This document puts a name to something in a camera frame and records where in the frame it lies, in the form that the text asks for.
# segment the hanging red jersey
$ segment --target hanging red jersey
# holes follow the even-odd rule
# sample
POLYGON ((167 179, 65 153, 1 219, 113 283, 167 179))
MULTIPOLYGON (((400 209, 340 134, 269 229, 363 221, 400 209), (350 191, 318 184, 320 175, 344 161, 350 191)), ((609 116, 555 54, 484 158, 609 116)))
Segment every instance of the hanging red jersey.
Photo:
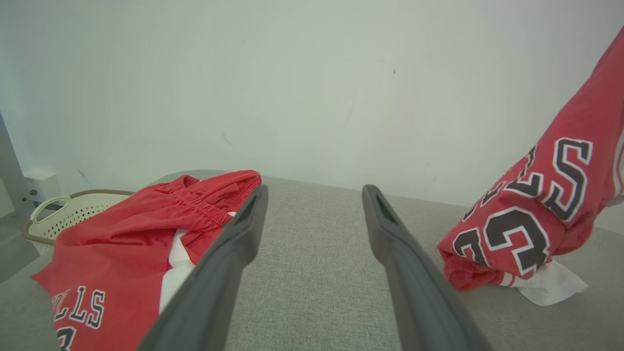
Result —
POLYGON ((33 275, 52 297, 61 349, 134 350, 260 183, 253 171, 185 175, 64 230, 33 275))
POLYGON ((514 286, 579 248, 623 190, 624 29, 529 154, 440 241, 455 288, 514 286))

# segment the white plastic basket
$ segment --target white plastic basket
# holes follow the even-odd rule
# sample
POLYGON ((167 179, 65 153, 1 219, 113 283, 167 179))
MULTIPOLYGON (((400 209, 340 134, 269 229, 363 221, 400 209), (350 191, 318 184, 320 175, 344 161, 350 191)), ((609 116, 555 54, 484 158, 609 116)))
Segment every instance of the white plastic basket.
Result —
POLYGON ((43 254, 54 245, 56 237, 63 229, 105 211, 132 194, 131 191, 97 189, 77 192, 70 196, 53 197, 37 206, 31 219, 24 224, 22 235, 35 245, 40 254, 43 254), (63 201, 65 203, 59 210, 37 220, 37 216, 46 206, 63 201))

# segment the gray fabric surface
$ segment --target gray fabric surface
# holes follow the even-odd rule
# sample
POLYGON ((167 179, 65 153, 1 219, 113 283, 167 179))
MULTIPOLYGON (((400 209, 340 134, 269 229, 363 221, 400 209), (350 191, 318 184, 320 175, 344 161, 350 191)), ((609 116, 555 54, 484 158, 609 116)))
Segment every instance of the gray fabric surface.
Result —
MULTIPOLYGON (((221 173, 188 171, 159 182, 180 174, 203 179, 221 173)), ((360 192, 263 179, 269 208, 260 251, 243 273, 227 349, 400 349, 386 276, 369 247, 360 192)), ((435 245, 465 208, 388 200, 441 269, 435 245)), ((515 289, 493 286, 459 297, 497 350, 622 350, 623 249, 623 236, 595 229, 584 247, 559 258, 590 286, 561 304, 538 307, 515 289)), ((49 259, 42 256, 0 285, 0 310, 6 311, 0 337, 8 350, 55 347, 49 296, 29 278, 49 259)))

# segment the folded garment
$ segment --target folded garment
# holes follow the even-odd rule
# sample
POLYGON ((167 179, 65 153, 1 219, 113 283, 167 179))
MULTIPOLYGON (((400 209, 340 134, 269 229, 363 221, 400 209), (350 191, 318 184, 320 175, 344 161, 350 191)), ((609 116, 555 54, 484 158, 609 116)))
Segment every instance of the folded garment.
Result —
POLYGON ((61 349, 136 349, 260 183, 253 171, 185 175, 64 230, 52 262, 32 277, 52 296, 61 349))
POLYGON ((624 28, 527 156, 440 241, 447 279, 459 290, 513 280, 536 304, 584 291, 552 256, 583 245, 596 216, 621 202, 623 131, 624 28), (573 288, 562 293, 557 284, 573 288))

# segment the basket rim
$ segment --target basket rim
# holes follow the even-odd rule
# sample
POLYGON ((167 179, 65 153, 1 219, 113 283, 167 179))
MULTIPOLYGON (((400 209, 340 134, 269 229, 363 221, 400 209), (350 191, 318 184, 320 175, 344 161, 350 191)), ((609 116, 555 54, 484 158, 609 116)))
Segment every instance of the basket rim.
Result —
MULTIPOLYGON (((83 195, 89 195, 89 194, 113 194, 113 195, 128 195, 128 196, 130 196, 130 195, 134 194, 134 191, 112 190, 112 189, 93 189, 93 190, 85 190, 85 191, 75 192, 75 193, 71 194, 69 197, 71 199, 75 199, 76 197, 83 196, 83 195)), ((30 234, 28 232, 28 230, 31 228, 31 225, 32 225, 32 221, 29 219, 22 226, 22 236, 24 238, 26 238, 27 240, 33 241, 33 242, 38 242, 40 244, 46 244, 46 245, 50 245, 50 246, 54 245, 54 240, 52 240, 52 239, 45 239, 45 238, 42 238, 42 237, 36 237, 35 235, 30 234)))

